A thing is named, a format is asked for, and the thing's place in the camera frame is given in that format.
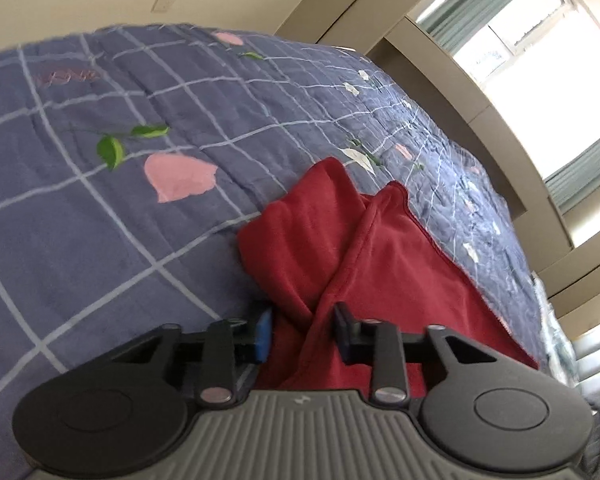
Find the left blue-grey curtain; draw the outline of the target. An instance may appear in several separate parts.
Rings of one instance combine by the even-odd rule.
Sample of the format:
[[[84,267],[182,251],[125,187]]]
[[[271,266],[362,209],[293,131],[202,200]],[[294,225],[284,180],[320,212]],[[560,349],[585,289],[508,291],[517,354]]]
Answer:
[[[445,0],[419,27],[454,55],[513,0]]]

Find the right blue-grey curtain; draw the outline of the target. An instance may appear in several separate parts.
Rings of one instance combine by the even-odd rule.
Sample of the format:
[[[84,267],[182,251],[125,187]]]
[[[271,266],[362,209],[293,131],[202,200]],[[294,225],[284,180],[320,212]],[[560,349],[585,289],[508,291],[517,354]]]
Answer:
[[[551,174],[545,185],[562,214],[596,191],[600,187],[600,139]]]

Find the white wall socket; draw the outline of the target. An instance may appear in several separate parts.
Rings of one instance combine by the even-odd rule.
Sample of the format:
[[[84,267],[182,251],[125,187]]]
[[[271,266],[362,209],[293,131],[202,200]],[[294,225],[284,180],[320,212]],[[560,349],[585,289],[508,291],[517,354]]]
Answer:
[[[166,13],[172,9],[176,0],[155,0],[151,13]]]

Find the light blue patterned cloth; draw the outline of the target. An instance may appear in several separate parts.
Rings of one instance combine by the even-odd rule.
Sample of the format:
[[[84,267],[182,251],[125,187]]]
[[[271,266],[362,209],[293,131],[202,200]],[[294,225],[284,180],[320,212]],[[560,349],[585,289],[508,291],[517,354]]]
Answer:
[[[539,275],[531,273],[531,279],[541,313],[541,334],[546,354],[546,369],[554,379],[574,388],[579,385],[576,354],[571,341],[562,330],[554,308],[546,296]]]

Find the bright window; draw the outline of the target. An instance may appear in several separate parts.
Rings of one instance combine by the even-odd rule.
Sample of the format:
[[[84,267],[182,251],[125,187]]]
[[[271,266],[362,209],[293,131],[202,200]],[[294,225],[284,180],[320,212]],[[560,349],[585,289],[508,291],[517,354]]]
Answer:
[[[513,0],[454,56],[542,178],[600,140],[600,25],[571,0]]]

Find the blue-grey curtain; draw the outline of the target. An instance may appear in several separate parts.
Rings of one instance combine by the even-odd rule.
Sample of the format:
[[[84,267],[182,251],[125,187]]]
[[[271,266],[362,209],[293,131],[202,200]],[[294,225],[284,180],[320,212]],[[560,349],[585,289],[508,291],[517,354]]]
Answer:
[[[419,27],[454,55],[513,0],[445,0]]]
[[[551,174],[545,185],[562,214],[596,191],[600,187],[600,139]]]

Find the blue plaid floral quilt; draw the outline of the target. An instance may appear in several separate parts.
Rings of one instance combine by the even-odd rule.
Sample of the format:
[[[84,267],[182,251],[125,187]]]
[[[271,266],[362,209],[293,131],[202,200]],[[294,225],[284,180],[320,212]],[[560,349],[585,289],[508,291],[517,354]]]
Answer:
[[[238,230],[332,157],[390,181],[532,358],[541,309],[474,151],[352,50],[193,25],[114,26],[0,52],[0,479],[28,471],[20,398],[167,323],[200,330],[256,288]]]

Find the red long-sleeve sweater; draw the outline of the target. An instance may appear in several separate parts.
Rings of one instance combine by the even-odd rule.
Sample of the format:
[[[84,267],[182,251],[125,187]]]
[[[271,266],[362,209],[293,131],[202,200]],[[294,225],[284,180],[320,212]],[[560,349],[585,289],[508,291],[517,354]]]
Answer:
[[[330,336],[332,306],[405,333],[452,328],[532,368],[524,350],[463,270],[434,244],[398,182],[358,192],[332,157],[237,234],[242,265],[276,305],[266,390],[370,388],[370,369],[344,365]]]

